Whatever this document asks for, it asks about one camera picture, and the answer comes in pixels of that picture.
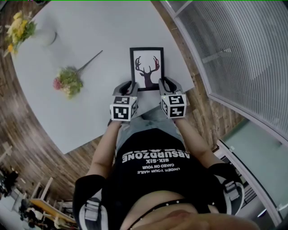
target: deer antler drawing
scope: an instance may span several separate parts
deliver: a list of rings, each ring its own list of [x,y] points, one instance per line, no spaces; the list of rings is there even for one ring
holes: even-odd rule
[[[140,72],[141,72],[140,75],[145,78],[145,86],[146,86],[146,87],[158,86],[158,84],[152,83],[152,81],[151,81],[151,74],[159,69],[159,67],[160,67],[160,65],[159,65],[159,60],[158,60],[155,56],[153,56],[153,57],[154,57],[153,59],[154,59],[154,62],[155,62],[155,69],[151,70],[151,67],[149,66],[149,72],[146,73],[144,67],[143,67],[143,70],[141,70],[141,69],[139,68],[139,66],[141,65],[141,63],[140,63],[140,57],[141,57],[141,56],[139,56],[139,58],[136,58],[136,60],[135,60],[135,69],[136,69],[137,71],[140,71]]]
[[[135,69],[136,70],[138,70],[138,71],[141,71],[142,72],[142,74],[140,74],[141,76],[144,76],[144,75],[151,75],[153,72],[155,72],[155,71],[157,71],[158,69],[159,69],[159,67],[160,67],[160,65],[159,65],[159,60],[155,57],[155,56],[153,56],[154,58],[154,62],[155,62],[155,69],[154,70],[151,70],[151,67],[149,66],[149,73],[146,73],[145,72],[145,69],[144,69],[144,67],[143,67],[143,70],[141,70],[140,68],[139,68],[139,66],[141,65],[141,63],[140,63],[140,57],[139,58],[136,58],[136,60],[135,60]]]

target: white table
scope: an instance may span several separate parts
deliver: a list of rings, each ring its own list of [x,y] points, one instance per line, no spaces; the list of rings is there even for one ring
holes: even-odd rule
[[[131,79],[130,47],[163,47],[165,75],[184,91],[194,85],[172,35],[151,2],[50,2],[35,17],[52,28],[49,47],[26,40],[13,58],[23,92],[40,124],[65,154],[101,136],[110,119],[114,88]],[[84,88],[72,100],[52,87],[60,67],[81,67],[103,50],[82,75]],[[158,91],[139,93],[138,114],[156,107]]]

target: framed picture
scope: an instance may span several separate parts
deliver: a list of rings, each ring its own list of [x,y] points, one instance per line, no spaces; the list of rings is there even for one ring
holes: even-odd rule
[[[138,91],[159,89],[158,81],[164,77],[164,53],[161,47],[130,48],[132,82]]]

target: buckle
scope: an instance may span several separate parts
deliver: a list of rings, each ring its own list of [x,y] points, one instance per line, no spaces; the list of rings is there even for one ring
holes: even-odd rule
[[[231,201],[239,198],[240,195],[237,191],[237,186],[234,181],[230,181],[227,184],[224,184],[224,186],[225,186],[225,192],[227,193]]]

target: jeans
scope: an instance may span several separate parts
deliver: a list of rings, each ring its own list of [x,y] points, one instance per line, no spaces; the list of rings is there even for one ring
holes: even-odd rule
[[[131,120],[129,124],[122,124],[118,132],[116,153],[121,146],[130,138],[134,133],[142,132],[152,128],[158,128],[169,135],[182,141],[184,140],[171,119],[167,119],[160,106],[148,111],[147,113],[136,117]]]

